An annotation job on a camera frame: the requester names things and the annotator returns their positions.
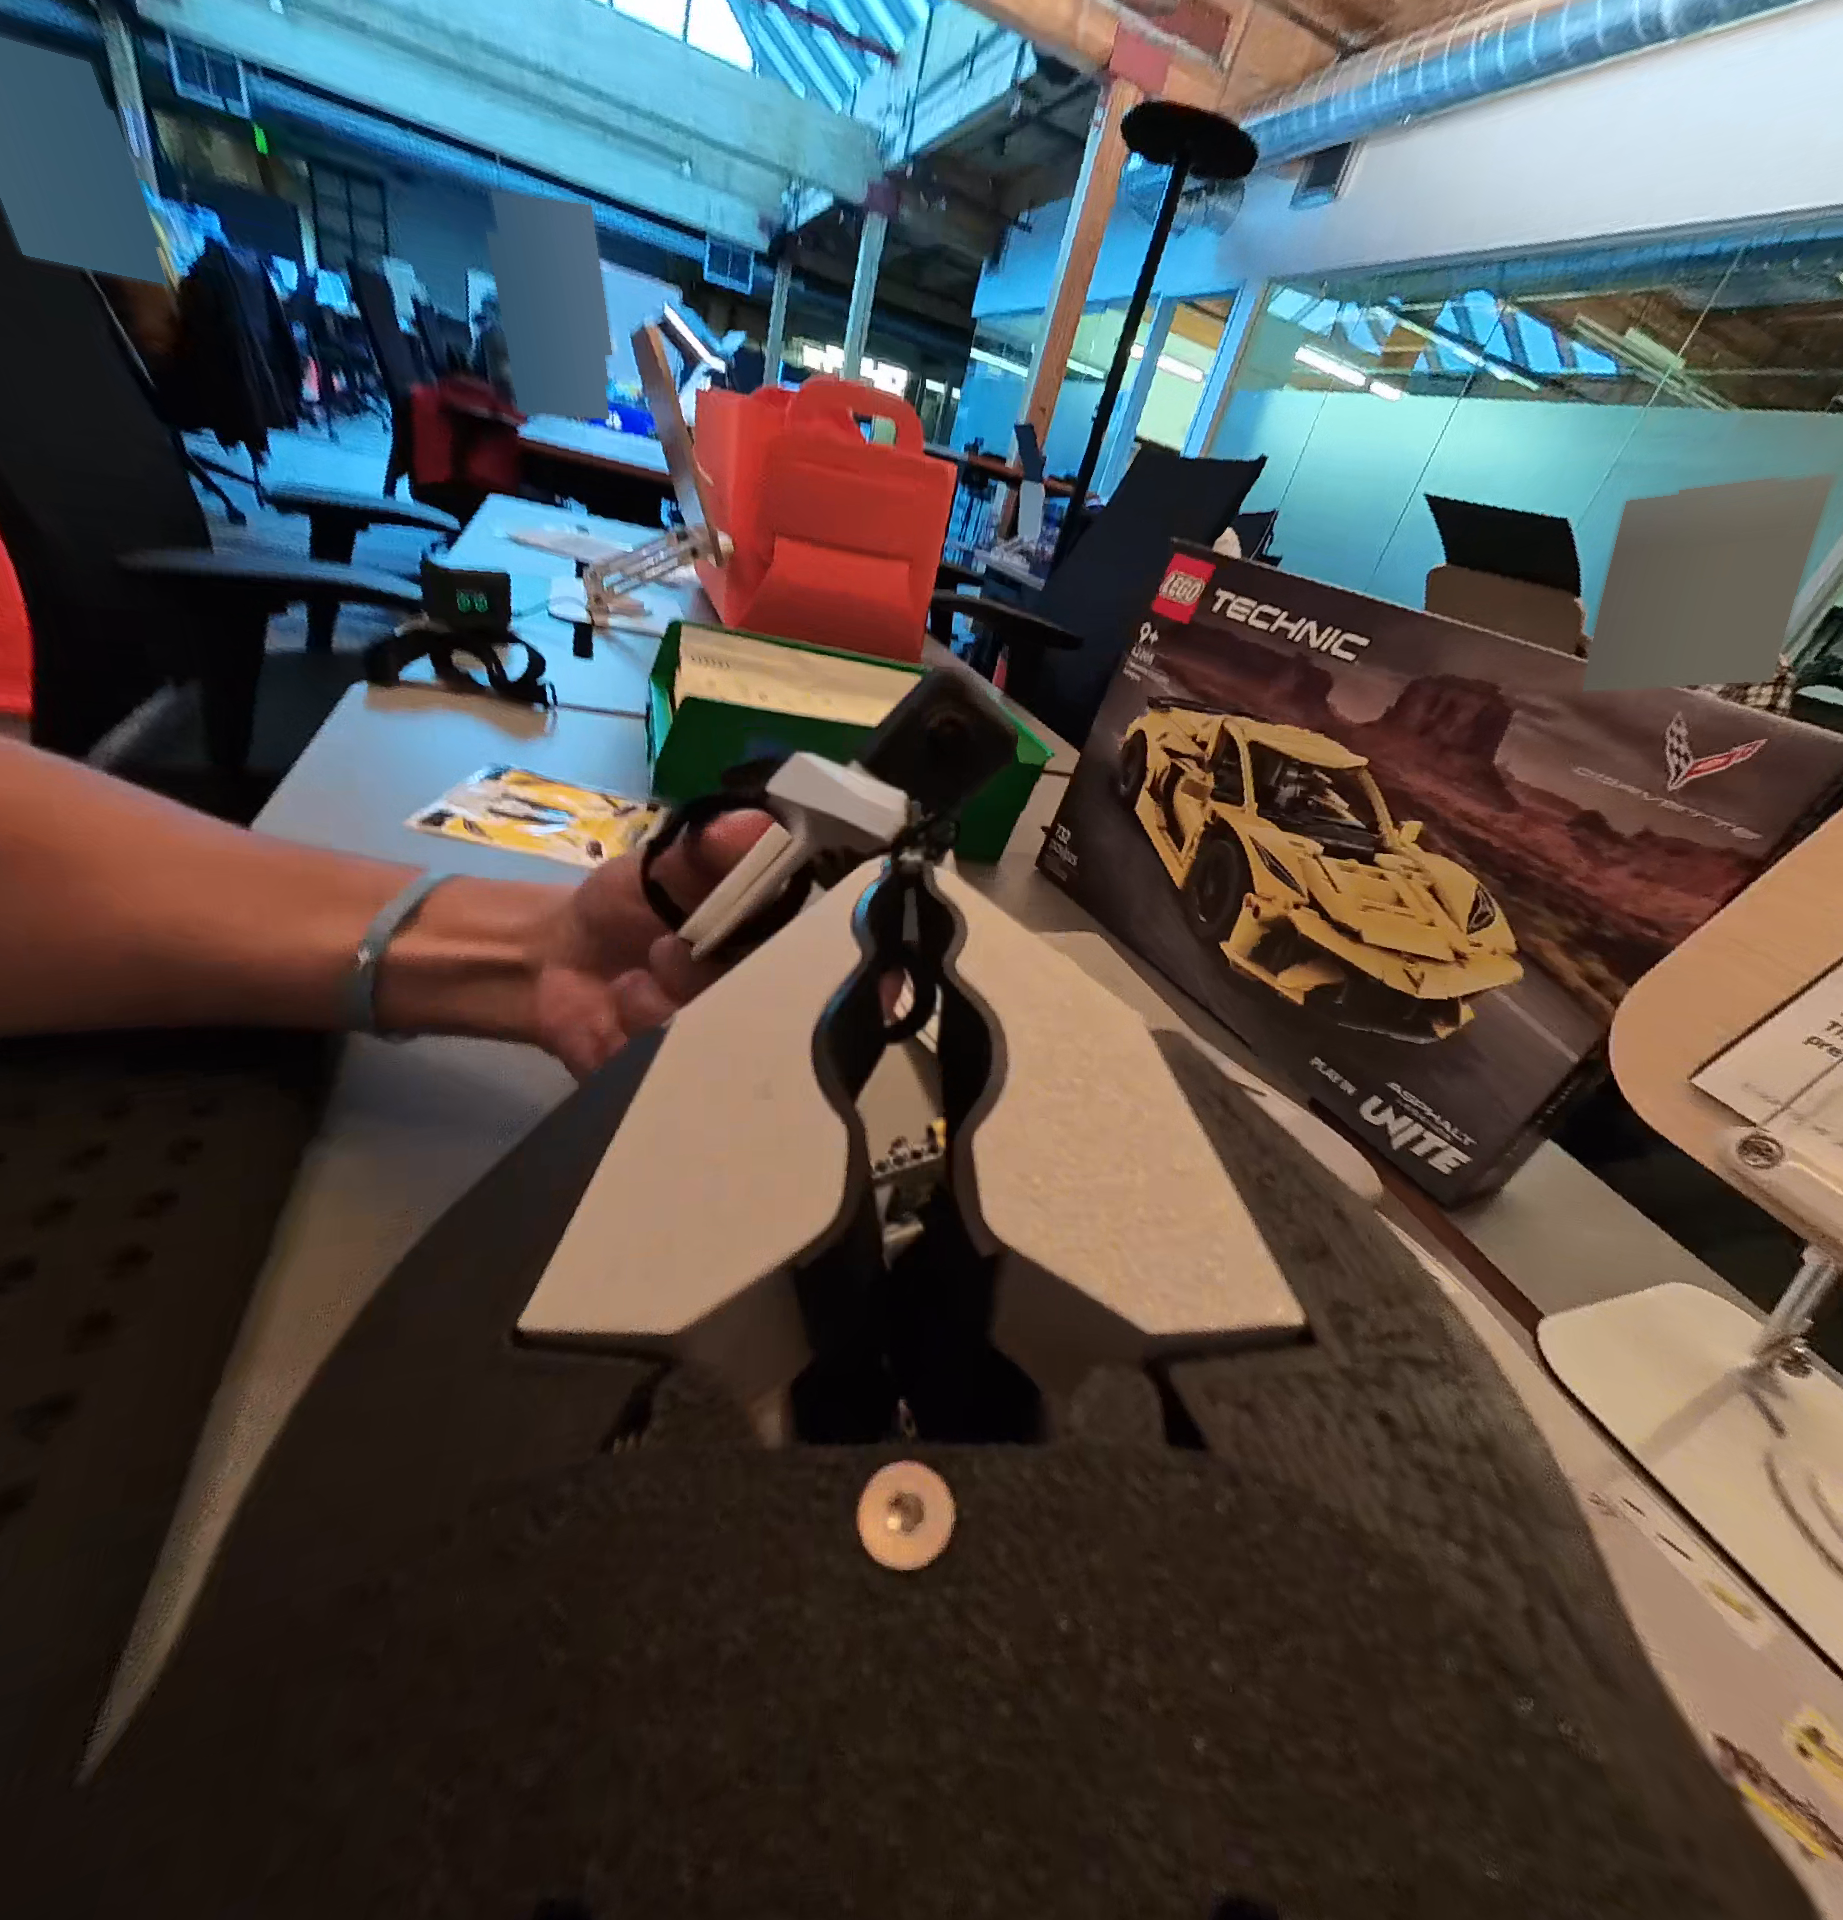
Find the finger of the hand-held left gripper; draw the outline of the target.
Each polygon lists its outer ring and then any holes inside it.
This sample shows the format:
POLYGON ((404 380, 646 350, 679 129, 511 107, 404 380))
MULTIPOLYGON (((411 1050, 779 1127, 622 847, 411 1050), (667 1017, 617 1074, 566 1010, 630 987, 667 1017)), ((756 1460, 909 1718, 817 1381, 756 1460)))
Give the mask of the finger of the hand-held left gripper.
POLYGON ((909 831, 904 790, 813 753, 772 773, 768 811, 805 850, 888 850, 909 831))

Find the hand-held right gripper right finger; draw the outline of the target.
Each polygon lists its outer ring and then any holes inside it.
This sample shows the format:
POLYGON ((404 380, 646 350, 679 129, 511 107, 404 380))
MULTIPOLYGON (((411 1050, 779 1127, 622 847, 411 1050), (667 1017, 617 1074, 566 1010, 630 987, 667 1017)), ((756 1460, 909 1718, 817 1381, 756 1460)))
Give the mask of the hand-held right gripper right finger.
POLYGON ((1035 1445, 1098 1371, 1290 1357, 1311 1321, 1143 1013, 929 878, 951 1250, 917 1279, 917 1434, 1035 1445))

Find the yellow toy car model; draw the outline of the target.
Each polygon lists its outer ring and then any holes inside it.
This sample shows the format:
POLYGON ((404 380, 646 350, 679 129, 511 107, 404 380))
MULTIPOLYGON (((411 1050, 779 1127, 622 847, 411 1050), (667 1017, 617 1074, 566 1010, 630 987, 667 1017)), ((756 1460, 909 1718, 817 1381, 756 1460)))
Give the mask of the yellow toy car model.
POLYGON ((895 1139, 870 1167, 870 1197, 886 1267, 917 1246, 948 1173, 948 1125, 935 1117, 915 1139, 895 1139))

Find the person's left forearm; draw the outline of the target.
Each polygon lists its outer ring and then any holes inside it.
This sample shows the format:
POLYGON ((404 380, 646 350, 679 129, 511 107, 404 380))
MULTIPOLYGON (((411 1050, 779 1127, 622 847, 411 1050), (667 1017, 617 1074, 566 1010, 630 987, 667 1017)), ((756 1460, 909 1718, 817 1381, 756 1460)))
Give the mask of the person's left forearm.
MULTIPOLYGON (((341 1034, 359 934, 423 874, 275 841, 0 738, 0 1040, 125 1029, 341 1034)), ((381 969, 387 1035, 536 1044, 556 890, 451 878, 381 969)))

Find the grey desk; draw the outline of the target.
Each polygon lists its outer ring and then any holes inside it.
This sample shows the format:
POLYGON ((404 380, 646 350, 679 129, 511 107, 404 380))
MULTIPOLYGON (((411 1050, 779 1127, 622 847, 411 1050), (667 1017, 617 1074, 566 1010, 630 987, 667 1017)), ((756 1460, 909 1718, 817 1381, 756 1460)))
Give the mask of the grey desk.
MULTIPOLYGON (((366 855, 400 855, 420 838, 400 823, 394 804, 411 804, 470 762, 543 756, 557 769, 575 751, 622 758, 629 718, 616 711, 562 710, 553 725, 527 722, 493 703, 459 698, 414 683, 406 690, 346 690, 277 795, 259 828, 283 841, 366 855)), ((1336 1179, 1373 1197, 1380 1174, 1370 1159, 1349 1162, 1349 1145, 1322 1142, 1322 1119, 1293 1117, 1293 1082, 1262 1055, 1221 1034, 1215 1021, 1149 969, 1129 947, 1101 934, 1075 901, 1034 871, 1034 838, 1053 823, 1055 781, 1044 775, 997 868, 974 868, 972 885, 1021 923, 1070 955, 1101 991, 1117 995, 1165 1030, 1195 1034, 1204 1055, 1220 1055, 1227 1074, 1245 1082, 1273 1119, 1328 1163, 1336 1179)), ((282 1438, 311 1374, 333 1357, 362 1307, 387 1284, 394 1263, 461 1200, 472 1184, 531 1134, 568 1098, 572 1082, 531 1050, 470 1040, 387 1044, 349 1040, 333 1082, 331 1105, 283 1208, 254 1304, 226 1364, 209 1424, 197 1443, 175 1522, 120 1656, 119 1673, 85 1756, 81 1775, 105 1762, 142 1710, 172 1659, 205 1593, 228 1525, 282 1438)), ((1553 1357, 1543 1321, 1589 1318, 1600 1333, 1665 1335, 1652 1355, 1683 1387, 1719 1398, 1730 1384, 1724 1348, 1742 1358, 1763 1333, 1760 1299, 1735 1285, 1737 1260, 1715 1267, 1664 1231, 1628 1192, 1608 1187, 1558 1145, 1543 1145, 1498 1194, 1450 1213, 1391 1171, 1383 1213, 1393 1231, 1438 1276, 1463 1288, 1463 1311, 1478 1328, 1533 1313, 1533 1333, 1514 1342, 1528 1360, 1509 1375, 1531 1401, 1545 1434, 1562 1443, 1562 1465, 1595 1498, 1610 1497, 1630 1525, 1668 1557, 1692 1552, 1689 1582, 1715 1578, 1721 1593, 1751 1605, 1755 1655, 1737 1670, 1798 1684, 1817 1707, 1843 1704, 1843 1667, 1798 1627, 1787 1598, 1798 1575, 1770 1594, 1773 1539, 1749 1542, 1741 1509, 1689 1517, 1674 1485, 1659 1476, 1652 1454, 1614 1465, 1620 1438, 1603 1413, 1614 1390, 1589 1374, 1557 1375, 1533 1387, 1533 1367, 1553 1357)))

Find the person's left hand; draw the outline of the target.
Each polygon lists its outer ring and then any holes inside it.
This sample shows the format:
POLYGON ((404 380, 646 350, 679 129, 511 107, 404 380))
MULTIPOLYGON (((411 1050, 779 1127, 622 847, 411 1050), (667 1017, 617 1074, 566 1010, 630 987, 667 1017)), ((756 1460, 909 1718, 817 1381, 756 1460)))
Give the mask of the person's left hand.
POLYGON ((587 876, 543 934, 539 1048, 584 1081, 705 993, 727 972, 725 955, 697 955, 650 891, 692 916, 772 828, 764 811, 738 809, 587 876))

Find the green plastic bin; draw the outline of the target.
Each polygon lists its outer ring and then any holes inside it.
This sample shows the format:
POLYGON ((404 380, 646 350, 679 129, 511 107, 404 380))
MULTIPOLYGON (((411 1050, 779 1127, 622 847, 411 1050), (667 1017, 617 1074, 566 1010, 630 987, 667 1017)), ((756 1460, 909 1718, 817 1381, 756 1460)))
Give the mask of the green plastic bin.
MULTIPOLYGON (((679 617, 669 624, 657 649, 650 669, 646 740, 651 793, 660 801, 684 804, 700 800, 723 789, 725 775, 739 765, 782 758, 801 751, 817 753, 839 764, 847 764, 859 755, 862 743, 877 728, 857 728, 836 722, 810 722, 768 711, 721 708, 705 702, 690 702, 684 708, 673 708, 672 678, 678 660, 679 630, 686 624, 730 630, 708 621, 679 617)), ((874 660, 828 647, 813 647, 794 642, 785 643, 806 649, 853 655, 857 660, 874 660)), ((900 664, 888 660, 879 662, 912 672, 919 680, 927 673, 924 664, 900 664)))

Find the black office chair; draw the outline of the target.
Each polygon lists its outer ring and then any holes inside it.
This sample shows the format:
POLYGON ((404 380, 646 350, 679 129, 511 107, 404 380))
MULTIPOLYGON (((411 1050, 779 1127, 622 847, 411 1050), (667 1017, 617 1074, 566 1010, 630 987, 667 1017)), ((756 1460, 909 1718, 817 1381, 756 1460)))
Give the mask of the black office chair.
POLYGON ((355 564, 372 526, 453 538, 446 513, 283 489, 311 549, 216 544, 180 436, 97 276, 21 254, 0 207, 0 542, 33 638, 31 738, 206 811, 248 819, 271 621, 328 638, 346 604, 411 615, 414 580, 355 564))
POLYGON ((1214 547, 1268 466, 1262 454, 1185 458, 1144 450, 1032 604, 1002 601, 988 586, 958 592, 965 572, 946 569, 929 630, 948 638, 951 620, 966 617, 986 646, 980 673, 1081 747, 1176 547, 1214 547))

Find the yellow sticker sheet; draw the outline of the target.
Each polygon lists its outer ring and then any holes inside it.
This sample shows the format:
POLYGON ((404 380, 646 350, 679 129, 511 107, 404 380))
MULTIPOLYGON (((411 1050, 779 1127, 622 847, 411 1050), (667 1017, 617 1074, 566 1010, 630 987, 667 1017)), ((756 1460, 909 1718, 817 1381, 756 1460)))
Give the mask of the yellow sticker sheet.
POLYGON ((406 828, 430 838, 594 871, 636 854, 664 816, 659 804, 514 765, 484 765, 417 809, 406 828))

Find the wooden tablet stand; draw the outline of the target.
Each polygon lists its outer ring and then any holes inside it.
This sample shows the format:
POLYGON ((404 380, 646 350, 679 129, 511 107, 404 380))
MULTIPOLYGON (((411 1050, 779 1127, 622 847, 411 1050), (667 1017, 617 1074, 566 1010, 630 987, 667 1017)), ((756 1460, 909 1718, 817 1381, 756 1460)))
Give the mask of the wooden tablet stand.
POLYGON ((594 651, 594 634, 617 625, 644 625, 644 592, 736 558, 736 542, 710 503, 700 466, 690 405, 669 353, 692 359, 692 370, 716 374, 721 360, 681 321, 676 309, 630 335, 641 382, 641 405, 651 436, 585 421, 536 417, 516 428, 523 478, 557 502, 572 502, 592 519, 619 524, 626 537, 566 537, 576 587, 552 601, 552 612, 575 634, 581 653, 594 651))

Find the toy car box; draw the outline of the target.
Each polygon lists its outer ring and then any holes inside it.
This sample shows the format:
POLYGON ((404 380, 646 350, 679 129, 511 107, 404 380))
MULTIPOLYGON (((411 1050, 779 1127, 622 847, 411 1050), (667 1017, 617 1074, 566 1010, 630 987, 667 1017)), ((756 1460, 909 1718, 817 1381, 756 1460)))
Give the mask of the toy car box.
POLYGON ((1176 544, 1039 873, 1443 1207, 1843 804, 1843 735, 1176 544))

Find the red jacket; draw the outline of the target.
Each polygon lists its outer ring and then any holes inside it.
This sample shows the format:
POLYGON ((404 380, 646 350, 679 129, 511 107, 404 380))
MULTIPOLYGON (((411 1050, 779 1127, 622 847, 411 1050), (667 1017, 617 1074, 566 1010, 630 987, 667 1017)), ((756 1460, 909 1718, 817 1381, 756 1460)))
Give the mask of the red jacket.
POLYGON ((476 376, 441 376, 407 388, 400 434, 410 498, 456 520, 489 496, 521 496, 521 425, 502 394, 476 376))

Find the instruction sheet on wooden stand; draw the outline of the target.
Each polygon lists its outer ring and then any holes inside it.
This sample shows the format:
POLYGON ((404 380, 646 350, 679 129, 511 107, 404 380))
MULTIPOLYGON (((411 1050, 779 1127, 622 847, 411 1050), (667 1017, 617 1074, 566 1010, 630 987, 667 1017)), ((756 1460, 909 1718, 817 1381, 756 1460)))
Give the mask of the instruction sheet on wooden stand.
POLYGON ((1694 1088, 1843 959, 1843 809, 1624 998, 1614 1079, 1650 1130, 1794 1233, 1760 1318, 1689 1284, 1547 1315, 1540 1353, 1606 1437, 1843 1673, 1843 1383, 1810 1333, 1843 1285, 1843 1184, 1694 1088))

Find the black floor lamp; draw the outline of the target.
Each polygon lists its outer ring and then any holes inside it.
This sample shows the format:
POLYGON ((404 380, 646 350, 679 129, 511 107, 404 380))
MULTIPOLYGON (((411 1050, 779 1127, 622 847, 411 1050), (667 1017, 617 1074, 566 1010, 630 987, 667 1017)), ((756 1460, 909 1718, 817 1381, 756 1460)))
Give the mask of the black floor lamp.
POLYGON ((1154 283, 1165 260, 1180 204, 1190 181, 1209 181, 1217 185, 1245 181, 1258 164, 1258 145, 1233 121, 1197 107, 1167 102, 1149 102, 1125 111, 1122 122, 1125 150, 1154 165, 1167 167, 1167 187, 1160 200, 1149 247, 1135 289, 1127 298, 1125 321, 1101 384, 1101 397, 1096 408, 1090 441, 1085 447, 1070 507, 1065 509, 1055 549, 1053 571, 1059 571, 1071 555, 1085 520, 1087 502, 1100 468, 1100 457, 1108 440, 1108 426, 1115 417, 1117 402, 1125 382, 1127 362, 1138 339, 1138 331, 1149 306, 1154 283))

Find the black hanging coat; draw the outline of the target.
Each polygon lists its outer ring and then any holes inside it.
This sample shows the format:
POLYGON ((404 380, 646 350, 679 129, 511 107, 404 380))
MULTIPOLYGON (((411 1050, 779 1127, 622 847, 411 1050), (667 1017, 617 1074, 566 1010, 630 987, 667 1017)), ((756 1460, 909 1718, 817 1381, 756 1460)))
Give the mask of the black hanging coat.
POLYGON ((168 421, 262 466, 302 405, 300 350, 267 269, 210 241, 176 303, 176 350, 158 376, 168 421))

